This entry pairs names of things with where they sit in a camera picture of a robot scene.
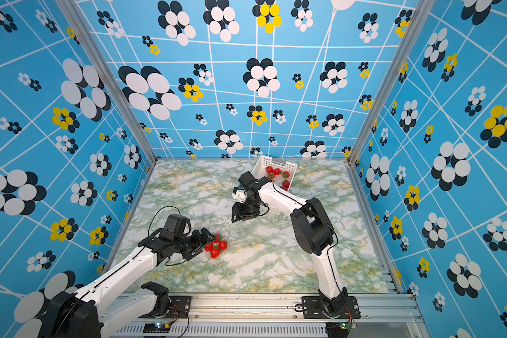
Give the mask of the white perforated plastic basket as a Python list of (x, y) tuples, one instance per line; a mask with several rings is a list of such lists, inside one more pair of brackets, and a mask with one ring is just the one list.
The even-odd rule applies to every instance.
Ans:
[[(298, 169), (298, 165), (296, 163), (274, 159), (270, 156), (260, 156), (259, 160), (257, 161), (256, 165), (254, 166), (254, 168), (252, 170), (253, 176), (255, 178), (262, 178), (262, 177), (269, 178), (268, 173), (266, 172), (266, 168), (268, 166), (273, 166), (273, 168), (274, 168), (275, 178), (271, 179), (271, 180), (278, 187), (283, 189), (283, 182), (285, 180), (290, 181), (290, 187), (291, 187), (292, 182), (294, 180), (294, 176), (295, 176), (297, 169)], [(283, 171), (288, 171), (290, 173), (290, 176), (288, 178), (284, 178), (282, 176)]]

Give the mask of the clear plastic clamshell container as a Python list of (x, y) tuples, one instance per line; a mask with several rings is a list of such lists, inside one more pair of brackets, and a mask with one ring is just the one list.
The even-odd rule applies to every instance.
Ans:
[(187, 237), (187, 249), (183, 261), (187, 265), (214, 263), (230, 249), (230, 242), (221, 235), (195, 231)]

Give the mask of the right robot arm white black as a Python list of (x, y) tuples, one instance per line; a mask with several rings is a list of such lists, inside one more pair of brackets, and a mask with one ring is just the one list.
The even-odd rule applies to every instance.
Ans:
[(242, 174), (233, 190), (237, 202), (232, 222), (261, 217), (261, 207), (288, 215), (298, 245), (310, 255), (318, 277), (318, 294), (323, 311), (330, 318), (352, 315), (353, 301), (339, 277), (332, 249), (337, 245), (335, 228), (322, 203), (304, 199), (278, 187), (270, 178)]

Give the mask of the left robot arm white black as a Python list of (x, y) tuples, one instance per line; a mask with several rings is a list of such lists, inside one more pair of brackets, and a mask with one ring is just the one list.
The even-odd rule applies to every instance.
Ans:
[(172, 306), (161, 284), (145, 283), (131, 297), (117, 299), (172, 255), (190, 261), (215, 240), (206, 228), (192, 229), (189, 218), (169, 215), (163, 228), (140, 241), (117, 266), (72, 294), (57, 294), (40, 319), (38, 337), (110, 337), (144, 315), (165, 316)]

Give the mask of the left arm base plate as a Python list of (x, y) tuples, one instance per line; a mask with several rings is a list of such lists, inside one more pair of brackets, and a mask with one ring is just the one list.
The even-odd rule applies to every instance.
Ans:
[(144, 314), (141, 318), (187, 318), (190, 312), (192, 297), (187, 295), (171, 295), (166, 300), (158, 300), (154, 310)]

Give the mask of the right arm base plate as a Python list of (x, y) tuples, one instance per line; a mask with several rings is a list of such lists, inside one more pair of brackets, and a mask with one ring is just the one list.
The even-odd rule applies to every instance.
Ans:
[(323, 296), (303, 296), (301, 302), (295, 305), (298, 312), (302, 312), (305, 319), (338, 319), (357, 320), (361, 318), (356, 297), (337, 297), (328, 299)]

